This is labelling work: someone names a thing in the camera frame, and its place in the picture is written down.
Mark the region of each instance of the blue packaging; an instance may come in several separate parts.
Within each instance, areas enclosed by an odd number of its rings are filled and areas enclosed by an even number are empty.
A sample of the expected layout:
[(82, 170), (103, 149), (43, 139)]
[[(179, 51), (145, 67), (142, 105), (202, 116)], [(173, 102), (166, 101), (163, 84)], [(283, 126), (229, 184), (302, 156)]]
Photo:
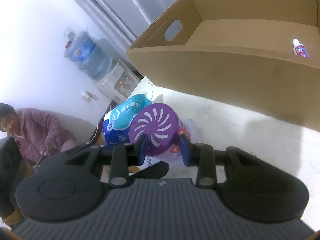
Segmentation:
[(116, 62), (95, 43), (87, 32), (80, 32), (71, 44), (68, 43), (64, 57), (75, 62), (77, 67), (93, 80), (104, 78)]
[(104, 116), (103, 133), (106, 146), (130, 142), (129, 131), (133, 118), (151, 101), (143, 94), (135, 95)]

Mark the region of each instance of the white floor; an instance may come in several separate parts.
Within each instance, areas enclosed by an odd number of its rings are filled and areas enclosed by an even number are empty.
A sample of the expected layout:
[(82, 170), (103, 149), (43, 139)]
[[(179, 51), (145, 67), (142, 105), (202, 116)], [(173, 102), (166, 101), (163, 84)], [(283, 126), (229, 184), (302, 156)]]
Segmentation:
[[(161, 98), (180, 117), (191, 118), (201, 132), (201, 142), (216, 150), (236, 146), (290, 173), (308, 187), (310, 199), (302, 220), (320, 230), (320, 133), (298, 125), (226, 105), (154, 86), (146, 77), (132, 93)], [(218, 181), (223, 171), (218, 170)], [(195, 178), (196, 168), (171, 175), (171, 178)]]

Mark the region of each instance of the woman's hand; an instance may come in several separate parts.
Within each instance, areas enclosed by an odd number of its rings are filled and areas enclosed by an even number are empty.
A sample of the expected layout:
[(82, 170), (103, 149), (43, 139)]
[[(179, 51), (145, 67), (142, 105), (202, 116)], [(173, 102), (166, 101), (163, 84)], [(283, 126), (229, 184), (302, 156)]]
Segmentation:
[(47, 150), (45, 151), (44, 156), (46, 156), (46, 155), (52, 155), (52, 154), (54, 153), (54, 151), (55, 151), (54, 146), (53, 146), (51, 143), (49, 143), (49, 144), (47, 145)]

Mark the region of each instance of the white cable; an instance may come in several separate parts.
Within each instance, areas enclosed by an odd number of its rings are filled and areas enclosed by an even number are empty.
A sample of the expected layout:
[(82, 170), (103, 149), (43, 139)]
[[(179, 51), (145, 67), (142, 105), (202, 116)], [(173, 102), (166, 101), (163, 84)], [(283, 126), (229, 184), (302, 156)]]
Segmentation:
[(97, 104), (96, 100), (94, 100), (93, 98), (91, 98), (91, 99), (95, 102), (97, 110), (98, 110), (98, 122), (97, 122), (96, 132), (95, 132), (94, 136), (92, 137), (92, 139), (90, 140), (90, 142), (92, 142), (93, 139), (95, 138), (95, 136), (97, 135), (98, 128), (99, 128), (99, 123), (100, 123), (100, 111), (99, 111), (98, 104)]

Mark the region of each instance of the white curtain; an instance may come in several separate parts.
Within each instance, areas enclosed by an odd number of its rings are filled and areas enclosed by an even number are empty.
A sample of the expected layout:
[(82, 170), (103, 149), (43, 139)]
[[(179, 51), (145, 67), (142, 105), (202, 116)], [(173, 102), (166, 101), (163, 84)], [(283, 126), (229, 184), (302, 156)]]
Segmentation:
[(75, 0), (127, 60), (125, 51), (175, 0)]

